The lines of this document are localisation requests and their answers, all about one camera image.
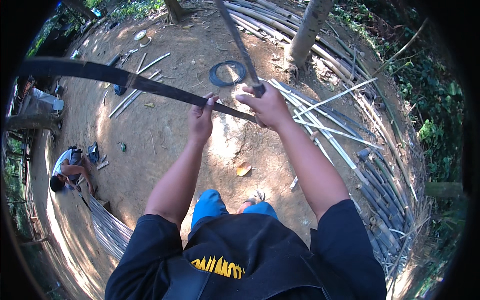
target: coiled black wire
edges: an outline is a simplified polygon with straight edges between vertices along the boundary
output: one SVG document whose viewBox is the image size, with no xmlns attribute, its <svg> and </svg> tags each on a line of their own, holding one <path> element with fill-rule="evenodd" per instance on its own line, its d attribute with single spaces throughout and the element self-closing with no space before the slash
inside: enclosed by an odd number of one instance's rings
<svg viewBox="0 0 480 300">
<path fill-rule="evenodd" d="M 226 65 L 226 64 L 229 64 L 229 65 L 234 65 L 235 68 L 237 69 L 237 72 L 238 72 L 238 78 L 233 81 L 233 82 L 225 82 L 225 81 L 222 81 L 220 80 L 217 76 L 216 76 L 216 71 L 218 69 L 218 67 L 222 66 L 222 65 Z M 213 84 L 213 85 L 216 85 L 216 86 L 227 86 L 227 85 L 233 85 L 233 84 L 236 84 L 240 81 L 242 81 L 244 78 L 245 78 L 245 75 L 247 74 L 247 72 L 245 71 L 245 66 L 242 65 L 240 62 L 236 61 L 236 60 L 226 60 L 224 62 L 220 62 L 218 64 L 216 64 L 215 66 L 213 66 L 211 69 L 210 69 L 210 73 L 208 75 L 208 79 L 210 79 L 210 82 Z"/>
</svg>

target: wooden structure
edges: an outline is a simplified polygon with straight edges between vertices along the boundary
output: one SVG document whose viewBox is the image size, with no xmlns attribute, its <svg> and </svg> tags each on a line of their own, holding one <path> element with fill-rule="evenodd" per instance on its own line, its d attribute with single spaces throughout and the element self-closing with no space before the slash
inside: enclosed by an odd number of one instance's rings
<svg viewBox="0 0 480 300">
<path fill-rule="evenodd" d="M 115 218 L 92 196 L 90 210 L 97 240 L 110 254 L 120 260 L 127 249 L 133 230 Z"/>
</svg>

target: stack of bamboo poles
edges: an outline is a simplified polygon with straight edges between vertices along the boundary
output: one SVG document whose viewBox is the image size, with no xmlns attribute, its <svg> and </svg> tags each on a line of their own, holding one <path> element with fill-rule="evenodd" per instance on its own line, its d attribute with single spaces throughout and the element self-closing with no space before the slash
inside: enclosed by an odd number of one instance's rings
<svg viewBox="0 0 480 300">
<path fill-rule="evenodd" d="M 260 39 L 269 39 L 275 42 L 291 43 L 291 39 L 297 33 L 302 19 L 295 14 L 288 12 L 273 3 L 266 0 L 231 0 L 225 2 L 228 12 L 233 21 L 249 31 Z M 393 118 L 393 113 L 386 103 L 386 99 L 375 83 L 376 78 L 372 78 L 360 60 L 356 59 L 356 54 L 343 43 L 339 38 L 339 44 L 349 53 L 353 60 L 335 49 L 323 38 L 317 36 L 319 41 L 326 49 L 337 56 L 335 59 L 325 49 L 317 44 L 312 46 L 312 51 L 321 57 L 322 62 L 329 67 L 344 83 L 347 89 L 345 92 L 332 97 L 331 99 L 317 102 L 302 93 L 295 91 L 284 83 L 279 83 L 275 79 L 269 80 L 269 83 L 276 87 L 285 99 L 291 103 L 294 109 L 294 119 L 297 123 L 302 124 L 308 133 L 313 134 L 314 129 L 318 129 L 321 134 L 330 142 L 330 144 L 338 151 L 338 153 L 345 160 L 347 165 L 354 171 L 357 177 L 362 182 L 358 188 L 362 194 L 367 198 L 369 204 L 373 207 L 373 216 L 368 216 L 357 206 L 360 216 L 362 217 L 367 232 L 369 234 L 374 253 L 379 262 L 384 266 L 387 277 L 396 276 L 398 272 L 403 269 L 402 266 L 406 263 L 406 256 L 404 251 L 409 248 L 412 239 L 409 238 L 415 226 L 415 220 L 411 211 L 410 200 L 405 194 L 400 185 L 400 182 L 395 178 L 391 169 L 383 156 L 375 149 L 381 148 L 372 143 L 366 142 L 362 137 L 353 130 L 343 119 L 347 120 L 353 126 L 365 131 L 367 134 L 377 137 L 371 131 L 364 128 L 362 125 L 354 122 L 346 116 L 340 114 L 325 104 L 335 98 L 338 98 L 346 93 L 350 93 L 358 102 L 364 114 L 372 121 L 374 128 L 379 135 L 386 141 L 397 164 L 402 172 L 402 175 L 410 187 L 413 197 L 417 199 L 413 186 L 411 184 L 409 175 L 403 165 L 396 145 L 394 144 L 390 134 L 382 124 L 378 114 L 370 105 L 369 101 L 373 101 L 380 96 L 382 101 L 390 113 L 394 122 L 394 130 L 401 139 L 401 132 L 398 125 Z M 334 123 L 346 130 L 349 134 L 335 131 L 325 127 L 318 118 L 313 114 L 313 111 L 329 118 Z M 354 139 L 358 142 L 364 143 L 370 148 L 366 148 L 359 152 L 359 158 L 363 161 L 365 170 L 360 170 L 352 159 L 343 150 L 340 144 L 336 141 L 332 133 L 342 134 L 348 138 Z M 325 156 L 330 160 L 330 157 L 325 152 L 316 137 L 312 137 L 314 143 L 320 148 Z M 377 168 L 370 163 L 373 159 Z"/>
</svg>

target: person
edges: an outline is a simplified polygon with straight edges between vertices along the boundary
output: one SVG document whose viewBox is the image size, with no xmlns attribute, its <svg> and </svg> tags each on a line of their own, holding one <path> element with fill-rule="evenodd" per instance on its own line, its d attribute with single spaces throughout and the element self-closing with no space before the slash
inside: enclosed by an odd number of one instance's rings
<svg viewBox="0 0 480 300">
<path fill-rule="evenodd" d="M 52 177 L 50 178 L 50 188 L 53 192 L 60 191 L 64 186 L 70 190 L 81 191 L 76 184 L 80 175 L 85 178 L 88 185 L 88 191 L 93 196 L 93 185 L 88 176 L 88 171 L 92 169 L 92 163 L 85 155 L 82 155 L 81 149 L 76 146 L 69 147 L 63 152 L 52 170 Z"/>
<path fill-rule="evenodd" d="M 261 98 L 237 95 L 278 133 L 318 226 L 310 249 L 256 191 L 229 214 L 207 190 L 182 248 L 180 225 L 195 191 L 214 101 L 188 114 L 188 141 L 156 184 L 105 299 L 385 299 L 384 272 L 339 173 L 294 122 L 270 84 Z M 243 91 L 253 94 L 253 89 Z"/>
</svg>

